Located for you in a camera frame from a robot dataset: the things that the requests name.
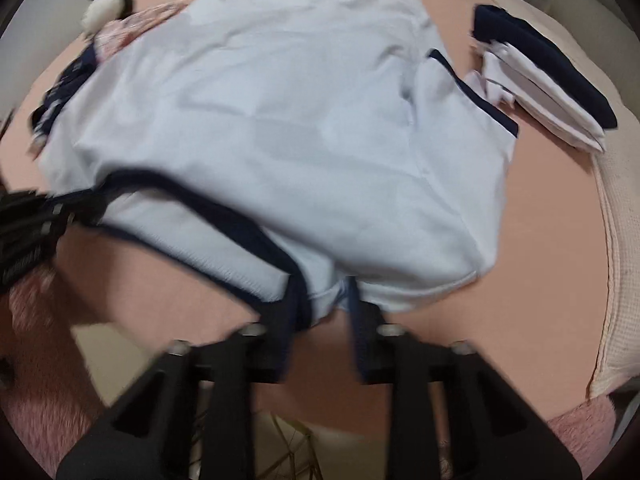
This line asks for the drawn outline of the navy striped garment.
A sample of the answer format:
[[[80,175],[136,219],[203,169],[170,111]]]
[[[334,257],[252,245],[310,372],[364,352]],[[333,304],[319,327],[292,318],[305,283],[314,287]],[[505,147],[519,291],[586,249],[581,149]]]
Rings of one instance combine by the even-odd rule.
[[[91,41],[81,54],[58,75],[55,84],[44,94],[40,105],[30,114],[29,125],[35,138],[47,138],[62,109],[87,82],[99,66],[96,48]]]

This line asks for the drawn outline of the folded white navy clothes stack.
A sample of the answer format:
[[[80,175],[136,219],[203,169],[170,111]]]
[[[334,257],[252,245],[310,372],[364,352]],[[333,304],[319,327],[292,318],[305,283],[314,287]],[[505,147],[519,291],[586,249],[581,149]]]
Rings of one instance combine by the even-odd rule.
[[[590,154],[617,128],[608,99],[529,22],[490,4],[474,9],[472,37],[482,69],[465,82],[498,105],[518,104],[554,136]]]

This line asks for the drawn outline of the white t-shirt navy trim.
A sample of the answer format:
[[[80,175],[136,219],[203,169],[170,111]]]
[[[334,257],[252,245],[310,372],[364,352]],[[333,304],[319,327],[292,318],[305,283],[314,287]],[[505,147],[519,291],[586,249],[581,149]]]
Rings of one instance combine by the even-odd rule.
[[[399,312],[486,274],[517,138],[421,0],[194,0],[100,64],[39,166],[57,193],[145,169],[242,214],[320,320],[348,278]]]

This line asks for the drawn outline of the black white panda plush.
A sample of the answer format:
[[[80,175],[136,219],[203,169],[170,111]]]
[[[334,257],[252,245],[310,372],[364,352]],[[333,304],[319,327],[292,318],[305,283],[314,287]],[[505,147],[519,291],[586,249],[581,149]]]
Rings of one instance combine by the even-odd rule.
[[[80,21],[82,32],[93,37],[111,21],[121,21],[134,13],[134,0],[89,0]]]

